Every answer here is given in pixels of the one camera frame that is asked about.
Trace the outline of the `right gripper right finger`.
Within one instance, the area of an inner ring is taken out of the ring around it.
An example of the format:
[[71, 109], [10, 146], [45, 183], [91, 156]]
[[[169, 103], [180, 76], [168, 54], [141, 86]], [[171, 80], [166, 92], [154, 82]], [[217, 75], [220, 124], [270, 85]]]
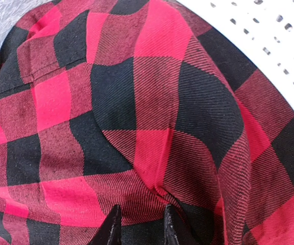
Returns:
[[164, 212], [164, 244], [198, 244], [172, 205], [167, 205]]

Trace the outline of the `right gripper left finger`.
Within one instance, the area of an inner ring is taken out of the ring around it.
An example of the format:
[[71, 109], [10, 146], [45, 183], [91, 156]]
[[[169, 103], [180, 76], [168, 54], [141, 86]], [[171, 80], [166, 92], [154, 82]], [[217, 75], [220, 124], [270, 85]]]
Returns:
[[114, 205], [88, 245], [120, 245], [121, 217], [120, 205]]

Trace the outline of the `red black plaid shirt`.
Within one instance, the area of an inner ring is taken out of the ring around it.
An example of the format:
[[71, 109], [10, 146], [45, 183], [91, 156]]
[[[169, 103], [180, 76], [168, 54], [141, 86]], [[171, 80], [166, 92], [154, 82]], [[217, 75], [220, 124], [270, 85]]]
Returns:
[[51, 1], [0, 49], [0, 244], [294, 244], [294, 111], [174, 1]]

